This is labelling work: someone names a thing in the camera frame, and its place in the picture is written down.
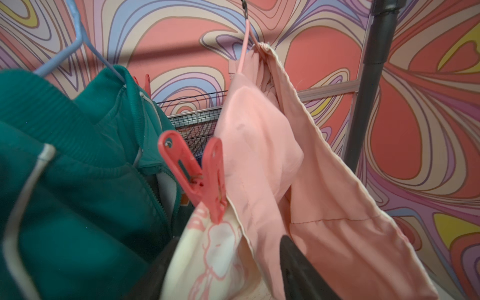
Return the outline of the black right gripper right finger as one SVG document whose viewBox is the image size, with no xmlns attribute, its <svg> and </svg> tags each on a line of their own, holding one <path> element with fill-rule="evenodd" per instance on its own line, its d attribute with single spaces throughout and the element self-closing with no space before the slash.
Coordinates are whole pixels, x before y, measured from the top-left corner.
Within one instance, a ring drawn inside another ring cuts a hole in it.
<svg viewBox="0 0 480 300">
<path fill-rule="evenodd" d="M 287 300 L 340 300 L 288 236 L 281 238 L 280 265 Z"/>
</svg>

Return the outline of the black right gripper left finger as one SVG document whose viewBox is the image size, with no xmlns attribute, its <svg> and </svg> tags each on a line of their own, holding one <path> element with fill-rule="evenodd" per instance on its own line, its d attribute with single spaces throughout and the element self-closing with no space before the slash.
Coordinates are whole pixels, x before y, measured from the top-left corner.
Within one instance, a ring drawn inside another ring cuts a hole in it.
<svg viewBox="0 0 480 300">
<path fill-rule="evenodd" d="M 179 237 L 174 237 L 169 242 L 141 279 L 127 293 L 126 300 L 159 300 L 166 273 L 179 240 Z"/>
</svg>

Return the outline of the pink patterned kids jacket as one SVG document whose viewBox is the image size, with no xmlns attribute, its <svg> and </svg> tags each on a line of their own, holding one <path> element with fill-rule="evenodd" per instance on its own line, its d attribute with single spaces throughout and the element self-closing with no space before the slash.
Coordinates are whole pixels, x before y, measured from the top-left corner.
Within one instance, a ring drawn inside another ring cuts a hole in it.
<svg viewBox="0 0 480 300">
<path fill-rule="evenodd" d="M 280 245 L 292 240 L 342 300 L 435 300 L 408 238 L 332 151 L 271 46 L 231 61 L 214 137 L 227 206 L 195 206 L 162 300 L 286 298 Z"/>
</svg>

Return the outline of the pink plastic hanger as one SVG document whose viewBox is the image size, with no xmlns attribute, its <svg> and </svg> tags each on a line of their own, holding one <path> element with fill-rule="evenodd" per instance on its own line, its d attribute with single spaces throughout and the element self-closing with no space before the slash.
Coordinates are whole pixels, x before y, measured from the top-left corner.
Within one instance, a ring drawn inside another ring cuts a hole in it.
<svg viewBox="0 0 480 300">
<path fill-rule="evenodd" d="M 242 73 L 243 72 L 243 67 L 245 65 L 245 58 L 246 58 L 246 54 L 247 54 L 247 50 L 248 50 L 249 40 L 252 40 L 252 42 L 253 42 L 253 44 L 256 48 L 260 47 L 259 42 L 256 39 L 255 34 L 253 33 L 250 20 L 248 19 L 248 17 L 246 17 L 246 30 L 245 30 L 245 34 L 244 34 L 244 39 L 242 41 L 241 56 L 240 56 L 240 59 L 238 60 L 238 64 L 237 64 L 237 69 L 236 69 L 237 73 Z"/>
</svg>

